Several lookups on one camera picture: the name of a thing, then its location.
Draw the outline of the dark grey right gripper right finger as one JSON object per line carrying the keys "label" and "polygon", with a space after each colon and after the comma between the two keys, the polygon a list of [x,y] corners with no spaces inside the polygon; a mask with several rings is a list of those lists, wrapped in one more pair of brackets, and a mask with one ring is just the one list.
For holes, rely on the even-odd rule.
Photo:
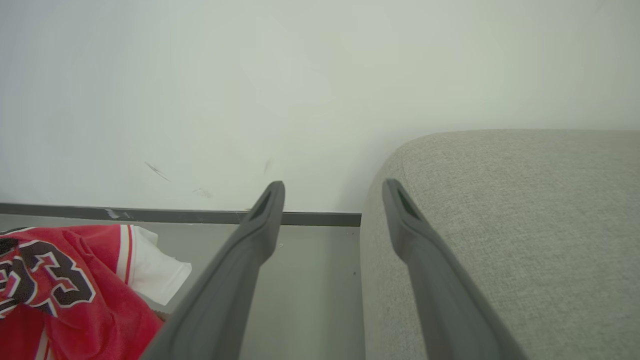
{"label": "dark grey right gripper right finger", "polygon": [[406,264],[430,360],[525,360],[526,354],[457,257],[395,178],[382,200],[396,255]]}

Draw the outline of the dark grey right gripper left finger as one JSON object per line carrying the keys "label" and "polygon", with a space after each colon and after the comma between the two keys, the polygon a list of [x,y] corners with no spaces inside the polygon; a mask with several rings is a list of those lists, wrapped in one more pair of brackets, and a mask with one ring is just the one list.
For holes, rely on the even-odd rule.
{"label": "dark grey right gripper left finger", "polygon": [[281,229],[285,184],[268,184],[142,354],[143,360],[237,360],[260,268]]}

